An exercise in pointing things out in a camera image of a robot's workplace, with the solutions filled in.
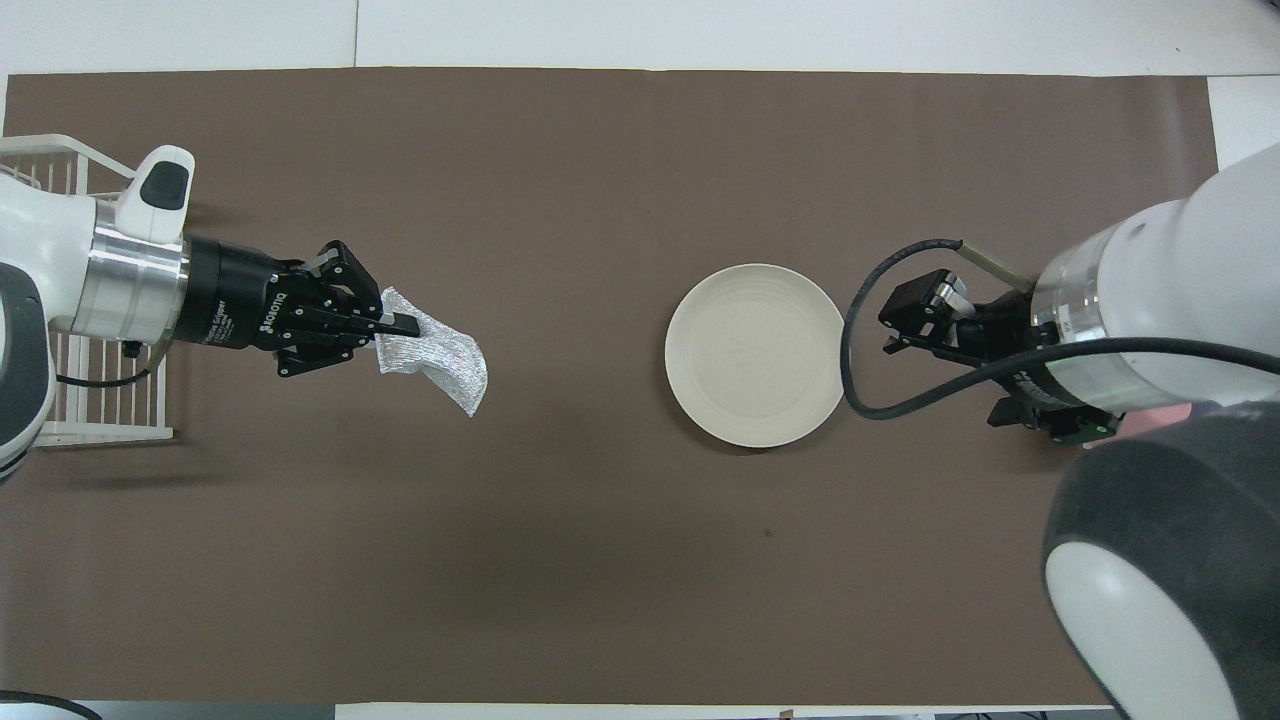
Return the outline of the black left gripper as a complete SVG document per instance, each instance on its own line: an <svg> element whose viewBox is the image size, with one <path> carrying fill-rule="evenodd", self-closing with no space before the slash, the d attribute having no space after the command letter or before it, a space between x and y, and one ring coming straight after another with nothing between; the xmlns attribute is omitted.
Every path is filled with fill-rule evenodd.
<svg viewBox="0 0 1280 720"><path fill-rule="evenodd" d="M302 290L280 328L278 375L292 378L349 361L387 334L419 337L419 322L384 307L378 283L342 241L308 260L280 260L198 234L186 237L188 277L180 305L180 341L223 348L266 348L288 299L283 275Z"/></svg>

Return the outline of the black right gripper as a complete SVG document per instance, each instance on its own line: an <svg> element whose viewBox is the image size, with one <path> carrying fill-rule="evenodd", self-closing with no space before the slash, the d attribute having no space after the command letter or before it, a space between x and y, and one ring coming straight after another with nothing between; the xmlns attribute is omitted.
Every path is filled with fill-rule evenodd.
<svg viewBox="0 0 1280 720"><path fill-rule="evenodd" d="M1007 292L989 304L973 304L966 286L951 270L934 270L899 284L879 311L891 331L882 351L925 348L933 354L973 356L982 365L1059 342L1050 322L1032 323L1030 296ZM1042 430L1055 443L1083 446L1116 436L1121 418L1091 406L1066 389L1044 364L1004 375L1005 389L991 409L992 428Z"/></svg>

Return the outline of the crinkled clear plastic bag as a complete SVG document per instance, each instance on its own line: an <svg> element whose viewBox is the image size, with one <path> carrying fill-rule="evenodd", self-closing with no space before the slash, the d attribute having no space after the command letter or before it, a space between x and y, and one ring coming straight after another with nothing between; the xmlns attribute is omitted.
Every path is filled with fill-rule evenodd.
<svg viewBox="0 0 1280 720"><path fill-rule="evenodd" d="M396 287L381 291L387 311L406 315L416 337L379 333L375 340L383 374L421 374L431 380L466 416L475 416L488 388L486 361L477 341L410 302Z"/></svg>

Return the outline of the cream round plate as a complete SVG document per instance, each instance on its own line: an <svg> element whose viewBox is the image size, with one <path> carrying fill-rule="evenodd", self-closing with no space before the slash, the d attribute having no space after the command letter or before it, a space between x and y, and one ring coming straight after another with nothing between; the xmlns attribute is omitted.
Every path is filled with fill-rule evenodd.
<svg viewBox="0 0 1280 720"><path fill-rule="evenodd" d="M676 306L664 340L666 377L705 433L745 448L792 443L844 397L844 318L817 283L785 266L728 266Z"/></svg>

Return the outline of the pink plastic cup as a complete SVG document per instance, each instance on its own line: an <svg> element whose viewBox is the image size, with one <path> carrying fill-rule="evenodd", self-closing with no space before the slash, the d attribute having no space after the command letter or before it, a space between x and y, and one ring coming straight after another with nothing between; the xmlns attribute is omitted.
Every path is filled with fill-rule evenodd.
<svg viewBox="0 0 1280 720"><path fill-rule="evenodd" d="M1158 428L1175 425L1180 421L1207 415L1221 406L1215 402L1183 404L1167 407L1153 407L1130 411L1125 415L1119 436L1138 436Z"/></svg>

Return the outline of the brown table mat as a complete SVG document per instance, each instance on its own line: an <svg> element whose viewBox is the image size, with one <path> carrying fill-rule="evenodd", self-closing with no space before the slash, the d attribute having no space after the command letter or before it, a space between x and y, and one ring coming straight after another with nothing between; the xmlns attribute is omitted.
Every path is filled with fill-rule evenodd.
<svg viewBox="0 0 1280 720"><path fill-rule="evenodd" d="M1076 452L982 386L768 451L692 424L680 300L846 307L919 240L1037 272L1219 168L1207 82L326 69L9 81L4 129L196 160L189 228L346 241L483 348L466 416L375 356L175 346L172 442L0 486L0 687L83 700L1101 705L1041 580Z"/></svg>

